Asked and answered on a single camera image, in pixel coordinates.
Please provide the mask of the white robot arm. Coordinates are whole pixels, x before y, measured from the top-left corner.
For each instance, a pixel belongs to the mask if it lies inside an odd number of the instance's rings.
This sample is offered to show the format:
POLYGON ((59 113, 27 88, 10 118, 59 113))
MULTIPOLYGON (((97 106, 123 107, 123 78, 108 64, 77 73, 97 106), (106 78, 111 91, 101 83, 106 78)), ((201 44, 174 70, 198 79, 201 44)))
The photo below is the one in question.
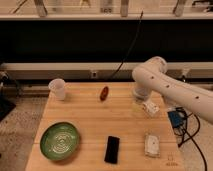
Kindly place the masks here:
POLYGON ((136 66, 134 95, 147 100, 152 91, 158 92, 213 124, 213 92, 173 79, 166 72, 167 62, 159 56, 136 66))

